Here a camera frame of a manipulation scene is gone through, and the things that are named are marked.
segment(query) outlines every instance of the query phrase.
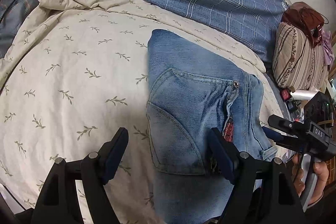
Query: folded blue jeans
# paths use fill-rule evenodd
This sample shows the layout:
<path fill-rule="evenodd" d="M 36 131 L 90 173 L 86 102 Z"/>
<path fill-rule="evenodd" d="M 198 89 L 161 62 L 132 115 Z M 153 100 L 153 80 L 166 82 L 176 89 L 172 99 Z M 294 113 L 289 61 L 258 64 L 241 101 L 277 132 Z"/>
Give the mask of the folded blue jeans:
<path fill-rule="evenodd" d="M 221 215 L 232 185 L 214 172 L 207 133 L 217 127 L 239 151 L 271 160 L 276 148 L 259 122 L 261 81 L 231 61 L 157 29 L 148 42 L 148 82 L 156 212 L 168 224 L 199 224 Z"/>

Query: metal rivet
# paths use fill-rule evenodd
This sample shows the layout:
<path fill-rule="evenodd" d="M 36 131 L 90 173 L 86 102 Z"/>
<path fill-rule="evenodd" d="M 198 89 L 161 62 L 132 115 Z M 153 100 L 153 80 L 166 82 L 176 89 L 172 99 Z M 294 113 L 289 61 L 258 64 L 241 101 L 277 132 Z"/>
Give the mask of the metal rivet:
<path fill-rule="evenodd" d="M 62 160 L 63 160 L 63 158 L 58 157 L 58 158 L 55 159 L 55 163 L 60 164 L 62 162 Z"/>
<path fill-rule="evenodd" d="M 282 160 L 280 158 L 274 158 L 274 162 L 276 164 L 282 164 Z"/>
<path fill-rule="evenodd" d="M 248 153 L 246 152 L 240 152 L 239 154 L 243 159 L 247 159 L 249 157 Z"/>
<path fill-rule="evenodd" d="M 89 154 L 89 158 L 91 158 L 91 159 L 95 159 L 95 158 L 97 158 L 98 157 L 98 153 L 97 152 L 91 152 L 90 154 Z"/>

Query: denim pocket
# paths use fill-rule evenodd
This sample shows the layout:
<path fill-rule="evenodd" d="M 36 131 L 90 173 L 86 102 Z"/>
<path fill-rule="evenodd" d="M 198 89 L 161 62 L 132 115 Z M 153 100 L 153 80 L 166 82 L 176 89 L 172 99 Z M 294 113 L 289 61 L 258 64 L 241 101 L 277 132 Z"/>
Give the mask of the denim pocket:
<path fill-rule="evenodd" d="M 207 170 L 206 132 L 223 131 L 239 84 L 174 68 L 152 86 L 147 103 L 152 160 L 157 170 L 199 175 Z"/>

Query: white floral bed sheet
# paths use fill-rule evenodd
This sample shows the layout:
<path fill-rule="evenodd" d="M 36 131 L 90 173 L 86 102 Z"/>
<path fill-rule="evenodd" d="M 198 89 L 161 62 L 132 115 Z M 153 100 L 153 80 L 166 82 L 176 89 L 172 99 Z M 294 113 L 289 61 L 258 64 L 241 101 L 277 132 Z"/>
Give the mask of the white floral bed sheet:
<path fill-rule="evenodd" d="M 163 223 L 154 211 L 146 118 L 147 42 L 167 29 L 234 62 L 264 86 L 260 122 L 282 116 L 262 61 L 208 26 L 143 0 L 39 0 L 0 60 L 0 182 L 34 207 L 54 162 L 80 160 L 119 127 L 129 144 L 106 186 L 122 223 Z M 286 153 L 278 148 L 277 156 Z M 77 183 L 82 215 L 92 223 Z"/>

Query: purple cloth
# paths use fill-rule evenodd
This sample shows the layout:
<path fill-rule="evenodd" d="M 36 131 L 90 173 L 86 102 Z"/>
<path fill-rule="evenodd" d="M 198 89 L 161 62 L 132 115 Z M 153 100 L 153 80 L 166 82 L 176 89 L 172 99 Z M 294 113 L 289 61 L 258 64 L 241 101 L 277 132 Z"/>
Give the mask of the purple cloth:
<path fill-rule="evenodd" d="M 325 31 L 323 27 L 321 45 L 324 51 L 324 64 L 331 65 L 334 62 L 334 54 L 331 47 L 331 32 Z"/>

